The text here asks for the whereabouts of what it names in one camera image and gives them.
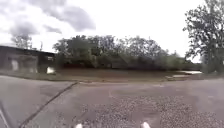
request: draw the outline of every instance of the foliage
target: foliage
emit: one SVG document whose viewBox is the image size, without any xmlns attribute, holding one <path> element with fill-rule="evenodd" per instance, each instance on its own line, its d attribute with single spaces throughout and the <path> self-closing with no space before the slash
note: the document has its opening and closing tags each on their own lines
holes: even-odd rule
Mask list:
<svg viewBox="0 0 224 128">
<path fill-rule="evenodd" d="M 29 50 L 38 50 L 37 48 L 33 47 L 32 38 L 29 35 L 20 35 L 20 36 L 13 36 L 11 40 L 15 43 L 16 47 L 22 49 L 29 49 Z M 43 43 L 41 42 L 41 46 L 39 51 L 43 50 Z"/>
<path fill-rule="evenodd" d="M 169 55 L 154 40 L 114 36 L 75 36 L 62 39 L 53 48 L 57 64 L 64 67 L 89 67 L 134 70 L 199 70 L 176 53 Z"/>
<path fill-rule="evenodd" d="M 223 71 L 224 1 L 205 0 L 206 4 L 186 13 L 190 49 L 186 57 L 201 55 L 205 71 Z"/>
<path fill-rule="evenodd" d="M 11 39 L 18 48 L 32 49 L 32 38 L 30 36 L 13 36 Z"/>
</svg>

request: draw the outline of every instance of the grass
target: grass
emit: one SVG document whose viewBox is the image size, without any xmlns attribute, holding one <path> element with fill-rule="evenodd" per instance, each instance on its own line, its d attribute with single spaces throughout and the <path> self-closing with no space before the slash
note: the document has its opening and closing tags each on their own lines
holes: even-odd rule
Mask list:
<svg viewBox="0 0 224 128">
<path fill-rule="evenodd" d="M 192 79 L 189 73 L 183 72 L 150 72 L 132 70 L 101 70 L 101 69 L 64 69 L 56 74 L 24 73 L 0 70 L 0 75 L 25 79 L 48 81 L 83 81 L 83 82 L 161 82 Z M 173 75 L 187 75 L 187 77 L 173 78 Z"/>
</svg>

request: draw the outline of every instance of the sky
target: sky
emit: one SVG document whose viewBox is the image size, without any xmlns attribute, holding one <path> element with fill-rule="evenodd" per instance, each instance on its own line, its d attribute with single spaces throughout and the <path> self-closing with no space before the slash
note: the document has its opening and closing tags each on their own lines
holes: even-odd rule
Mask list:
<svg viewBox="0 0 224 128">
<path fill-rule="evenodd" d="M 77 34 L 150 37 L 181 56 L 188 50 L 185 12 L 203 0 L 0 0 L 0 44 L 32 35 L 34 46 L 54 52 L 53 44 Z"/>
</svg>

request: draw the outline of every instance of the wet pavement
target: wet pavement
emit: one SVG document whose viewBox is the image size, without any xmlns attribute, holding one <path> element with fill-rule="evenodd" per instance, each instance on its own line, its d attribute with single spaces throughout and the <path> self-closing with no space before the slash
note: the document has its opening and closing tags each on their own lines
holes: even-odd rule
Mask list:
<svg viewBox="0 0 224 128">
<path fill-rule="evenodd" d="M 223 79 L 74 85 L 0 76 L 0 81 L 0 99 L 17 127 L 25 122 L 27 128 L 72 128 L 77 123 L 139 128 L 144 121 L 152 128 L 224 127 Z"/>
<path fill-rule="evenodd" d="M 83 83 L 47 105 L 27 127 L 222 128 L 224 80 Z"/>
<path fill-rule="evenodd" d="M 71 82 L 48 82 L 0 76 L 0 100 L 14 126 L 20 126 Z M 4 123 L 0 118 L 0 127 Z"/>
</svg>

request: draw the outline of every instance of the low building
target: low building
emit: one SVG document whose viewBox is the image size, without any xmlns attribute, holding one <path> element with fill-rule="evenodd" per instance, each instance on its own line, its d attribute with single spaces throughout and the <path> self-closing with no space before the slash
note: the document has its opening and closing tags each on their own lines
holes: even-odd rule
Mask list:
<svg viewBox="0 0 224 128">
<path fill-rule="evenodd" d="M 54 53 L 0 46 L 0 69 L 46 73 L 54 57 Z"/>
</svg>

